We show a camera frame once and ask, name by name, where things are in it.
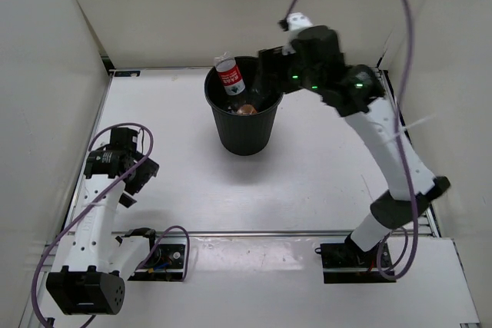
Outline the orange juice bottle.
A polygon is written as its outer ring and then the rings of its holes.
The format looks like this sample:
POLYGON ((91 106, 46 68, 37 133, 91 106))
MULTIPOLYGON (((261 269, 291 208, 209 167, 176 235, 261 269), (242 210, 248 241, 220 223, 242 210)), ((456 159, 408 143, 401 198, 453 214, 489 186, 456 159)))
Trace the orange juice bottle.
POLYGON ((236 114, 241 116, 248 116, 248 115, 257 114, 257 110, 251 104, 244 104, 241 107, 239 107, 239 109, 236 111, 236 114))

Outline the red label water bottle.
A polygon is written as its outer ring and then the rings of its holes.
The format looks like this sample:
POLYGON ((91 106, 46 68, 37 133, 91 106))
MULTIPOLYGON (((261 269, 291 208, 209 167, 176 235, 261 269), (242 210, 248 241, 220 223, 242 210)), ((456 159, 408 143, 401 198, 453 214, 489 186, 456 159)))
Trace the red label water bottle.
POLYGON ((229 97, 245 97, 247 94, 244 79, 234 56, 225 52, 214 59, 214 68, 218 73, 221 84, 229 97))

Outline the black plastic waste bin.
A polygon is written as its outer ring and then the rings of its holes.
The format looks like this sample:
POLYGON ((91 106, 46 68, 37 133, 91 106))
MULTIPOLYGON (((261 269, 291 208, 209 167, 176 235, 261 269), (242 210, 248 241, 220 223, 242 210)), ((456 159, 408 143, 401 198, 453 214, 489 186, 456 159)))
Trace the black plastic waste bin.
POLYGON ((259 73, 256 57, 234 58, 244 79, 246 96, 229 97, 214 67, 208 72, 204 81, 204 96, 211 106, 223 146, 233 154, 249 156, 262 151, 268 144, 282 94, 269 108, 256 108, 257 114, 248 116, 236 114, 239 107, 251 104, 251 86, 255 75, 259 73))

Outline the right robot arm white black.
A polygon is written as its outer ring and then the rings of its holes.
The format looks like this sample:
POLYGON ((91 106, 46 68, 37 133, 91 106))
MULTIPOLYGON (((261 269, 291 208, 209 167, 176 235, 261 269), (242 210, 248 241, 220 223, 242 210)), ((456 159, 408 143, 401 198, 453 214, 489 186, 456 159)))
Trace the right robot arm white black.
POLYGON ((258 52, 258 77, 284 94, 305 89, 318 94, 351 126, 381 169, 388 189, 346 238, 345 256, 361 267, 392 230, 419 217, 450 187, 418 157, 400 125, 385 89, 366 65, 346 65, 337 32, 324 26, 301 28, 288 47, 258 52))

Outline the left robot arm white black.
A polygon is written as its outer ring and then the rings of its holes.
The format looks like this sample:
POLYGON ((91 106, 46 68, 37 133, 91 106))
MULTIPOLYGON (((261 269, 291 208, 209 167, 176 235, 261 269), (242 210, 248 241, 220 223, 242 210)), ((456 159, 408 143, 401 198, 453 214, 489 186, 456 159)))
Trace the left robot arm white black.
POLYGON ((161 258, 155 230, 112 230, 118 206, 135 204, 134 195, 156 176, 159 166, 138 150, 138 132, 111 128, 109 142, 89 152, 84 168, 80 219, 59 271, 46 287, 66 315, 115 315, 125 300, 125 282, 140 265, 161 258))

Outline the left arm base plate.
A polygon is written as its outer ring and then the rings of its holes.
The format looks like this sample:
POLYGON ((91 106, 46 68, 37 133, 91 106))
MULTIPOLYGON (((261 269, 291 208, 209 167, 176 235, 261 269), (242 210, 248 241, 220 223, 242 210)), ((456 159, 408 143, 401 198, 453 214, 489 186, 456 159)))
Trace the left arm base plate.
POLYGON ((129 281, 183 282, 188 265, 188 242, 185 238, 164 238, 156 254, 143 269, 137 270, 129 281))

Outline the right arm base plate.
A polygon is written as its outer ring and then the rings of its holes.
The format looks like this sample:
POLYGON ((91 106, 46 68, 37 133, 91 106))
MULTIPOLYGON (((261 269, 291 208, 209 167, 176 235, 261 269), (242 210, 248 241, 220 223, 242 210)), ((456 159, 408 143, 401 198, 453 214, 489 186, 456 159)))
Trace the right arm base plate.
POLYGON ((346 244, 320 244, 314 252, 321 257, 324 284, 394 283, 377 268, 377 247, 359 257, 346 244))

